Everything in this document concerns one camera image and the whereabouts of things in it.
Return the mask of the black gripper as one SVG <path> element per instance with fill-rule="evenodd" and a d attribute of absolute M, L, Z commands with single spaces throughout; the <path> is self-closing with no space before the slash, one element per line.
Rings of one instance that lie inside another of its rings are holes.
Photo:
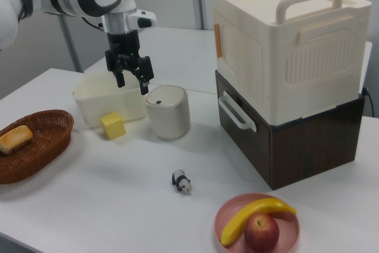
<path fill-rule="evenodd" d="M 154 78 L 153 68 L 150 57 L 139 57 L 139 33 L 132 30 L 124 34 L 107 34 L 110 50 L 105 52 L 107 70 L 112 72 L 117 86 L 122 88 L 125 86 L 123 76 L 124 64 L 126 56 L 131 58 L 130 72 L 138 79 L 140 93 L 145 95 L 149 92 L 150 80 Z"/>

